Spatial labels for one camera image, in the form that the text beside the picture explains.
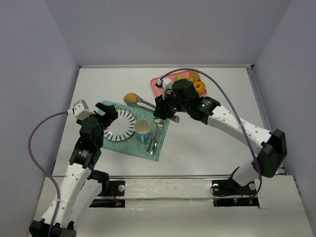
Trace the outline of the round muffin front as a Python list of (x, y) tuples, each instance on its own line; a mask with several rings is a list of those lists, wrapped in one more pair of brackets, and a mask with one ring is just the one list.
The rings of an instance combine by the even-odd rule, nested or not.
[(138, 103), (138, 99), (136, 94), (134, 93), (128, 93), (124, 96), (123, 101), (125, 102), (125, 104), (127, 105), (137, 105)]

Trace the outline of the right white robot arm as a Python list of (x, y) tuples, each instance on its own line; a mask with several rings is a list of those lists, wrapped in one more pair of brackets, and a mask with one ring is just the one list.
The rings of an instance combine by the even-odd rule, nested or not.
[(155, 98), (154, 116), (178, 122), (176, 112), (187, 113), (192, 119), (217, 128), (249, 147), (252, 161), (237, 167), (219, 190), (225, 196), (237, 195), (239, 189), (260, 177), (272, 178), (287, 155), (283, 131), (271, 132), (257, 127), (231, 113), (215, 99), (201, 97), (192, 82), (180, 79), (157, 79), (155, 87), (162, 94)]

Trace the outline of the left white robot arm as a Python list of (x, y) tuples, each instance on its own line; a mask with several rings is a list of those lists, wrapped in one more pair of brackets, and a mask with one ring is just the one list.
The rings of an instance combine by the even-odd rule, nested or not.
[(69, 159), (61, 185), (28, 152), (37, 167), (52, 181), (56, 196), (40, 220), (33, 220), (29, 232), (33, 237), (75, 237), (75, 227), (93, 200), (109, 187), (108, 173), (94, 169), (104, 142), (104, 130), (118, 118), (115, 106), (97, 103), (103, 114), (91, 111), (84, 100), (64, 112), (80, 125), (79, 138)]

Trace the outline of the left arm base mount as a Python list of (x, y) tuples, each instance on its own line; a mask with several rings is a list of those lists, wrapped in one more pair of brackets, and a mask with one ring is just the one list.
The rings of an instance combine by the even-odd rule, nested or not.
[(92, 201), (90, 208), (124, 208), (125, 181), (110, 180), (109, 186), (102, 186), (101, 193)]

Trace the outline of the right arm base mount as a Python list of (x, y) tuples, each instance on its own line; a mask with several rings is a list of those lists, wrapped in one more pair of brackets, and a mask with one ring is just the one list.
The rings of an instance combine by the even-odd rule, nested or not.
[(259, 207), (254, 181), (242, 187), (239, 185), (229, 186), (226, 179), (212, 180), (210, 193), (213, 195), (214, 207)]

